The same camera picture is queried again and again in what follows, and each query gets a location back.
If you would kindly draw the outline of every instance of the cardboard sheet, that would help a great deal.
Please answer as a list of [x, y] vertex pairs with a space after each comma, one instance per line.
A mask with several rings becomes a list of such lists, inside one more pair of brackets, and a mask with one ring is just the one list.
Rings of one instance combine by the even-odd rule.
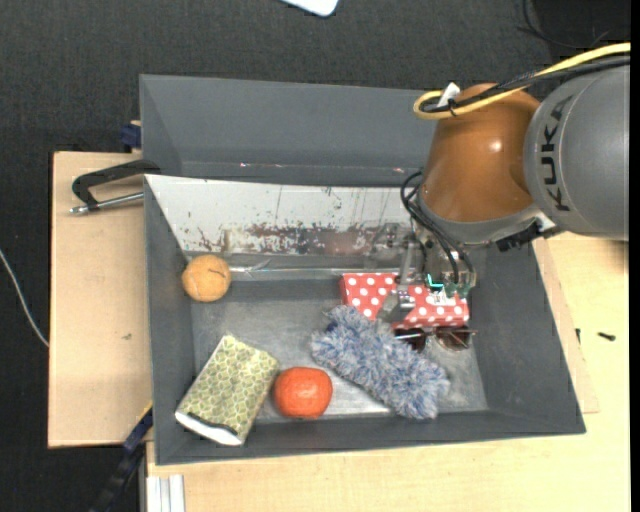
[[[151, 399], [142, 202], [74, 216], [82, 174], [136, 154], [55, 155], [51, 236], [49, 446], [121, 443]], [[139, 192], [142, 178], [95, 187]]]

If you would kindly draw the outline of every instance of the orange ball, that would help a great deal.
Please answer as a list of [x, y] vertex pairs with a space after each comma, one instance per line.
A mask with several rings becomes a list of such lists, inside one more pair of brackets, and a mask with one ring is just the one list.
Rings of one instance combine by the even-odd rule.
[[231, 284], [231, 270], [222, 258], [204, 254], [193, 258], [182, 272], [182, 287], [198, 302], [220, 299]]
[[295, 366], [281, 372], [273, 384], [273, 399], [283, 416], [316, 419], [333, 395], [331, 377], [324, 370]]

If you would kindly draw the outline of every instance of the green patterned pouch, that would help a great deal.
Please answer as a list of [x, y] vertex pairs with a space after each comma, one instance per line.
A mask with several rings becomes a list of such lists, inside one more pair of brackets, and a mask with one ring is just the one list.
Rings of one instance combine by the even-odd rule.
[[223, 336], [175, 412], [189, 430], [242, 445], [278, 373], [269, 353]]

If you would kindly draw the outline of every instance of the white object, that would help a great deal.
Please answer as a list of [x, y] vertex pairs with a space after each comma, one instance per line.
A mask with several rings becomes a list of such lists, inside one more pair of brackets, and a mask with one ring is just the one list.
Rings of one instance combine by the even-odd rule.
[[146, 512], [186, 512], [184, 476], [148, 476], [146, 498]]
[[329, 16], [336, 10], [340, 0], [282, 0], [300, 9], [317, 14], [318, 16]]
[[449, 85], [447, 85], [446, 89], [442, 93], [442, 96], [440, 96], [438, 107], [445, 106], [451, 98], [455, 98], [458, 94], [460, 94], [460, 87], [451, 82]]

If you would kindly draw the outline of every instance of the dark floor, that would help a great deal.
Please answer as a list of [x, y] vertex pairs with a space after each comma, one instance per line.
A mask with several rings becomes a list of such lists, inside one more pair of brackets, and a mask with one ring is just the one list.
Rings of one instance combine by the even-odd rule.
[[[278, 0], [2, 2], [0, 248], [48, 332], [48, 154], [124, 151], [139, 73], [466, 86], [628, 41], [630, 15], [631, 0], [341, 0], [328, 19]], [[88, 510], [119, 449], [47, 450], [48, 354], [4, 268], [0, 329], [0, 510]], [[136, 509], [131, 488], [116, 510]]]

